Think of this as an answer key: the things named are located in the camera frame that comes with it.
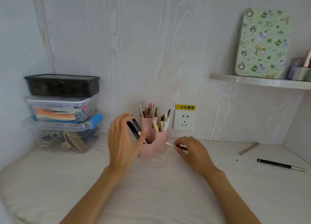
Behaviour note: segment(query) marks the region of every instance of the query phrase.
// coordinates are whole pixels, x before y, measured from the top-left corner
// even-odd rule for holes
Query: green patterned tin
[[[291,22],[290,14],[283,10],[246,10],[239,40],[236,74],[280,78],[293,30]]]

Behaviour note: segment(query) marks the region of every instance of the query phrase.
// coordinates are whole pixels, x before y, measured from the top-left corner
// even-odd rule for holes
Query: desk
[[[259,145],[239,156],[249,143],[201,143],[263,224],[311,223],[311,165],[282,146]],[[257,158],[304,167],[306,172],[258,163]],[[0,173],[0,195],[20,223],[56,224],[108,163],[107,134],[84,154],[37,148]],[[217,224],[225,219],[205,180],[168,147],[164,155],[135,161],[98,223]]]

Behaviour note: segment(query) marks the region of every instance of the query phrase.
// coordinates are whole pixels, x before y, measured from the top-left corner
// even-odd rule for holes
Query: person's left hand
[[[123,113],[110,124],[108,129],[109,167],[122,173],[125,173],[137,158],[147,135],[147,130],[143,128],[139,140],[132,144],[126,122],[133,118],[134,116]]]

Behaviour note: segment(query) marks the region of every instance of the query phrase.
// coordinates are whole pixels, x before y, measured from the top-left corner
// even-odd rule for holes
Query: stack of storage boxes
[[[103,119],[95,109],[99,77],[43,74],[25,79],[34,115],[24,124],[39,132],[39,145],[76,152],[90,147]]]

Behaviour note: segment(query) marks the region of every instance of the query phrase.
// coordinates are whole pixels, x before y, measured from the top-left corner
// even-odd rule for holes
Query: electrical outlet
[[[196,111],[175,110],[173,129],[194,131]]]

